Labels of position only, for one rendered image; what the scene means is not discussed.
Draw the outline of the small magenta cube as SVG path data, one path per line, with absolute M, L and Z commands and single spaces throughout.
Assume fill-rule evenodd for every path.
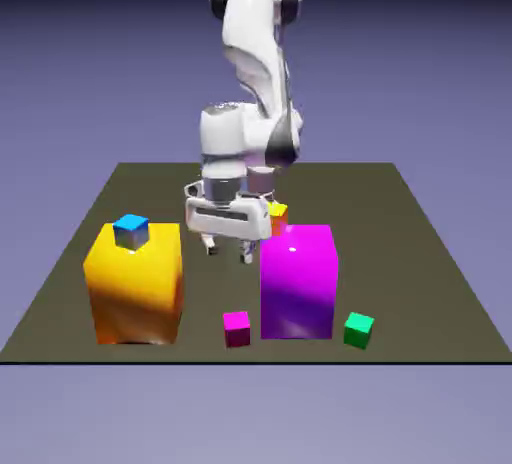
M 226 312 L 222 318 L 226 347 L 248 346 L 251 342 L 251 324 L 248 312 Z

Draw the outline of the small yellow cube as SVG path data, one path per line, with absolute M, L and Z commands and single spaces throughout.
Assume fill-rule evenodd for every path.
M 288 224 L 288 205 L 272 201 L 268 203 L 272 236 L 281 235 Z

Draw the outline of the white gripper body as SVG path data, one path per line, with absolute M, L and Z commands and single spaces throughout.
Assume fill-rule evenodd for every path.
M 188 228 L 197 233 L 248 241 L 272 236 L 269 203 L 263 197 L 238 196 L 225 206 L 206 198 L 189 197 L 185 215 Z

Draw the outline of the small blue cube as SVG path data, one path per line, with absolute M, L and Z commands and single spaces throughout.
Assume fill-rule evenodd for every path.
M 150 239 L 147 217 L 125 214 L 112 224 L 112 228 L 115 244 L 130 251 L 137 251 Z

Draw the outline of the large magenta box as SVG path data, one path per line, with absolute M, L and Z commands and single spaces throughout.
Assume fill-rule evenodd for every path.
M 328 225 L 288 225 L 260 248 L 263 339 L 330 339 L 339 259 Z

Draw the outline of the small green cube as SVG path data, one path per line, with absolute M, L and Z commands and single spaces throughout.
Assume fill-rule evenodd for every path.
M 370 341 L 375 319 L 358 312 L 350 312 L 344 323 L 343 342 L 365 349 Z

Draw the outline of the large orange box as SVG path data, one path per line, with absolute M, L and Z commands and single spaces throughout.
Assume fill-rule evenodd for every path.
M 184 303 L 180 225 L 151 223 L 137 250 L 102 226 L 83 263 L 99 344 L 175 342 Z

